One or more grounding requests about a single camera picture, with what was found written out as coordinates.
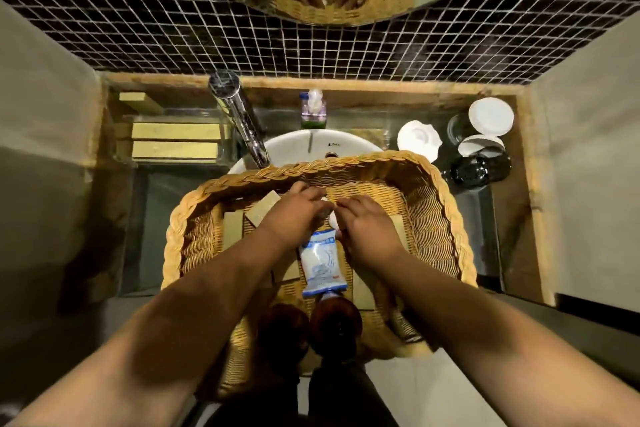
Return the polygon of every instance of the chrome faucet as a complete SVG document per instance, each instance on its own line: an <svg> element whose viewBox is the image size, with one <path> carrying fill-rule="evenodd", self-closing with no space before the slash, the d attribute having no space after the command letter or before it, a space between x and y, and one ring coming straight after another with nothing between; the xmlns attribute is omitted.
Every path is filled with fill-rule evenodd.
<svg viewBox="0 0 640 427"><path fill-rule="evenodd" d="M228 69L217 69L209 77L209 89L244 140L255 164L260 169L269 167L271 161L264 147L258 119L240 86L238 75Z"/></svg>

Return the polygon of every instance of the sink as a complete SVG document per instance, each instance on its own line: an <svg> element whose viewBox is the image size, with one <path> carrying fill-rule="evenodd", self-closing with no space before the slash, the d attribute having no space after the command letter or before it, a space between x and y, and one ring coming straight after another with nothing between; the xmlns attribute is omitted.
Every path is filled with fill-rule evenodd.
<svg viewBox="0 0 640 427"><path fill-rule="evenodd" d="M339 130L297 130L283 133L265 142L273 165L310 162L327 156L348 157L379 152L382 149L368 140ZM239 174L247 169L256 169L251 156L245 155L229 170Z"/></svg>

